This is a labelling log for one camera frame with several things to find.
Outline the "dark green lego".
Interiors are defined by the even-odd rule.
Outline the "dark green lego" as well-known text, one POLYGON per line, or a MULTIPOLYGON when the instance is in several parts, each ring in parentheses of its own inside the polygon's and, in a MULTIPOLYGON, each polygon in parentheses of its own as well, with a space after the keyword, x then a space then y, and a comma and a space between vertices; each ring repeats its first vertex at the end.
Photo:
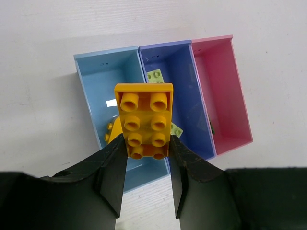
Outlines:
POLYGON ((209 118, 209 122, 210 122, 210 127, 211 127, 211 132, 212 132, 212 135, 215 135, 215 130, 214 130, 214 127, 213 127, 213 124, 211 122, 211 119, 209 118))

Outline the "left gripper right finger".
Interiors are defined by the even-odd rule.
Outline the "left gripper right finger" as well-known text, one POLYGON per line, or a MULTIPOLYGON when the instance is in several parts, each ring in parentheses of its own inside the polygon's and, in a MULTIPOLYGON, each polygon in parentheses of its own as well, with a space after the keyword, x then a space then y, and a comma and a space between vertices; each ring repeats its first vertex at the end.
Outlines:
POLYGON ((221 170, 172 136, 169 164, 176 218, 183 230, 304 230, 307 170, 221 170))

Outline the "yellow arch lego brick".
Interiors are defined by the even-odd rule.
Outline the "yellow arch lego brick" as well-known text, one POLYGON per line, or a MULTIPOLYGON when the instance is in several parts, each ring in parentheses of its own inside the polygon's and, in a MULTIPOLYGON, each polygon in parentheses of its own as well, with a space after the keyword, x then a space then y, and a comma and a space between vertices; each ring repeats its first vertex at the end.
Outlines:
POLYGON ((118 83, 114 91, 128 156, 135 160, 168 157, 173 85, 118 83))

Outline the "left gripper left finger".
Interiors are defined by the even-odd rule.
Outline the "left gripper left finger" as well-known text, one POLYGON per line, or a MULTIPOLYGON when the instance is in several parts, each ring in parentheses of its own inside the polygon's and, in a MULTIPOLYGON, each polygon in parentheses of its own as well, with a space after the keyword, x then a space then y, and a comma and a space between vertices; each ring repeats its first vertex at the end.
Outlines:
POLYGON ((113 230, 120 216, 127 166, 123 135, 49 177, 0 174, 3 230, 113 230))

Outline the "yellow rounded lego brick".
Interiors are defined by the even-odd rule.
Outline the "yellow rounded lego brick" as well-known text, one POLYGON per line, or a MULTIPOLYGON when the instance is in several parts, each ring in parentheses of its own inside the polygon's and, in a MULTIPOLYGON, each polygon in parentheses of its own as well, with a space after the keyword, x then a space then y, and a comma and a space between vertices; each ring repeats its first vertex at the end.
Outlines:
POLYGON ((122 126, 119 116, 113 117, 111 122, 107 125, 107 132, 105 133, 104 140, 109 144, 113 139, 115 139, 119 134, 122 133, 122 126))

